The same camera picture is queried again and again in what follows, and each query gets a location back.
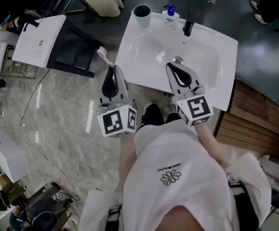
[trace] equipment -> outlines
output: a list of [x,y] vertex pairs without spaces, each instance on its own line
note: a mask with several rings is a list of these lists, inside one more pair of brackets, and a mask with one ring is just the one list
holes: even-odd
[[98,91],[100,97],[97,117],[104,137],[120,137],[136,132],[136,101],[128,95],[122,70],[109,66]]
[[192,127],[208,121],[213,108],[195,71],[182,64],[167,63],[166,72],[173,91],[172,103],[186,125]]

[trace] sink drain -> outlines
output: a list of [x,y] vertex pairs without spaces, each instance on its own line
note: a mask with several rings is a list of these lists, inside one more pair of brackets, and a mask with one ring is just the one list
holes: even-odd
[[173,62],[177,64],[183,64],[183,58],[181,56],[175,56]]

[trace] daisy graphic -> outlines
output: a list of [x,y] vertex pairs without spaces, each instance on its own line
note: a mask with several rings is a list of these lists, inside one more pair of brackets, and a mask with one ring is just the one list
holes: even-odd
[[167,171],[165,174],[162,175],[163,177],[160,179],[164,185],[169,186],[170,183],[176,182],[181,176],[181,173],[176,172],[175,170]]

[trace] sink basin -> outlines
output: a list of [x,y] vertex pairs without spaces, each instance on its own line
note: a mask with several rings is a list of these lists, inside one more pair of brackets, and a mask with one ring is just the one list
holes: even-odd
[[151,25],[142,29],[133,14],[125,30],[116,59],[126,81],[172,93],[166,64],[181,57],[204,85],[207,99],[218,109],[228,109],[232,92],[238,42],[205,26],[194,24],[190,37],[184,36],[185,20],[176,30],[166,28],[161,14],[152,13]]

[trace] white cube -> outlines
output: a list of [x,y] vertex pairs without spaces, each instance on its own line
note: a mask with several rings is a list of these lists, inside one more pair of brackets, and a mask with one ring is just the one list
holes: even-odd
[[129,105],[98,115],[104,137],[120,137],[136,132],[137,111]]
[[189,127],[207,122],[213,116],[213,108],[208,104],[205,95],[177,101],[175,108]]

